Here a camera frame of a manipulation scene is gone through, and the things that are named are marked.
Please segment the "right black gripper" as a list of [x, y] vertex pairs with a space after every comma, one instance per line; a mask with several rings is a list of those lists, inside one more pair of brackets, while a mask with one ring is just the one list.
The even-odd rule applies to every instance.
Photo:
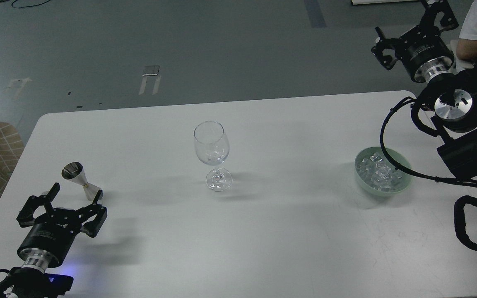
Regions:
[[[398, 59], [416, 83], [429, 82], [429, 69], [435, 65], [439, 70], [450, 70], [454, 62], [453, 52], [441, 39], [441, 34], [459, 27], [449, 2], [446, 0], [419, 0], [424, 13], [419, 22], [400, 38], [386, 38], [380, 27], [375, 27], [376, 44], [371, 48], [373, 56], [386, 70], [394, 68]], [[392, 50], [392, 55], [384, 51]]]

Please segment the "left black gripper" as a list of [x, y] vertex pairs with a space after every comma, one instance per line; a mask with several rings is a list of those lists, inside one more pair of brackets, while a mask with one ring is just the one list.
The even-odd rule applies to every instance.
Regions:
[[[64, 262], [77, 234], [95, 238], [100, 232], [108, 215], [102, 205], [104, 193], [97, 192], [89, 205], [73, 210], [53, 208], [51, 203], [59, 191], [60, 184], [54, 183], [47, 194], [28, 197], [19, 211], [16, 218], [19, 226], [31, 228], [17, 249], [22, 260], [34, 251], [43, 251], [51, 255], [48, 268], [56, 268]], [[45, 208], [45, 213], [34, 217], [40, 206]]]

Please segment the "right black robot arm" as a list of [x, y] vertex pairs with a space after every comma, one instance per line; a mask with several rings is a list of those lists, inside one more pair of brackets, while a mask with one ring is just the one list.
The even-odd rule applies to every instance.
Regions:
[[[400, 100], [386, 116], [379, 133], [379, 145], [394, 168], [437, 183], [477, 188], [477, 78], [465, 70], [453, 74], [455, 57], [441, 39], [441, 32], [456, 29], [458, 21], [446, 0], [423, 0], [425, 12], [419, 24], [399, 38], [386, 38], [376, 27], [377, 40], [371, 52], [386, 70], [401, 62], [416, 83], [426, 87], [416, 97]], [[452, 178], [431, 177], [407, 168], [390, 155], [384, 132], [391, 117], [411, 104], [411, 119], [418, 130], [440, 137], [437, 152]], [[466, 205], [477, 208], [477, 198], [465, 195], [454, 204], [454, 228], [458, 240], [477, 252], [477, 243], [466, 232]]]

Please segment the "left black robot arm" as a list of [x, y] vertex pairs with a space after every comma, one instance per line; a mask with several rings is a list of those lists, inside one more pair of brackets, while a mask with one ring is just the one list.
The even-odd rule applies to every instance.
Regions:
[[45, 194], [30, 196], [19, 211], [19, 226], [30, 229], [17, 249], [23, 264], [0, 269], [0, 298], [58, 298], [71, 289], [72, 276], [49, 274], [47, 269], [63, 264], [78, 234], [98, 235], [107, 208], [101, 204], [101, 189], [87, 206], [77, 210], [54, 208], [52, 202], [59, 191], [60, 185], [55, 183]]

